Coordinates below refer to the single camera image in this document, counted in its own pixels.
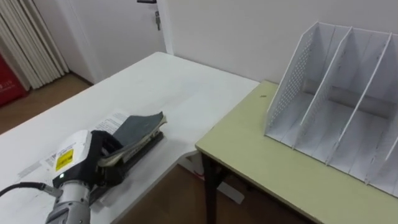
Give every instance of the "perforated panel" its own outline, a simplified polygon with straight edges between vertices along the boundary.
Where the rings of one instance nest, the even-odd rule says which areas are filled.
[[[305,74],[307,72],[307,65],[312,50],[313,36],[314,36],[313,30],[303,35],[299,43],[299,46],[296,50],[296,52],[299,52],[299,54],[296,54],[296,58],[293,58],[291,64],[289,65],[287,73],[285,74],[284,79],[288,77],[287,83],[284,85],[283,88],[281,88],[283,84],[281,83],[278,92],[275,98],[273,99],[268,114],[269,116],[269,119],[267,120],[268,128],[272,127],[272,125],[275,123],[275,120],[279,117],[281,112],[283,112],[283,110],[286,109],[286,107],[291,104],[293,99],[302,90],[302,85]]]

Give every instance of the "white door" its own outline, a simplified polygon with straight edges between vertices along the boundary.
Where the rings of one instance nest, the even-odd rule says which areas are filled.
[[[137,0],[34,1],[70,69],[93,83],[154,52],[165,52],[163,33],[155,19],[156,4]],[[65,38],[66,32],[72,33],[74,41]]]

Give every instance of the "open book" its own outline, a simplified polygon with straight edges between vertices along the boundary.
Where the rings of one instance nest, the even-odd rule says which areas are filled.
[[[129,160],[159,133],[166,123],[162,112],[152,116],[128,116],[116,110],[94,127],[95,130],[112,134],[124,147],[112,154],[106,154],[98,162],[101,167],[114,166],[120,159]]]

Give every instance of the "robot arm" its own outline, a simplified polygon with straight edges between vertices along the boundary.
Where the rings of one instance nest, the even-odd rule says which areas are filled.
[[[90,192],[94,185],[107,184],[106,169],[97,163],[103,153],[120,148],[122,145],[104,131],[79,131],[62,144],[56,156],[53,179],[53,186],[62,194],[55,199],[46,224],[90,223]]]

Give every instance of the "white paper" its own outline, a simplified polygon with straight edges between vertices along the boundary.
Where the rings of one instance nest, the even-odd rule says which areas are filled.
[[[99,122],[93,129],[106,131],[110,134],[114,134],[116,130],[127,120],[129,117],[128,113],[122,110],[114,110],[104,120]]]

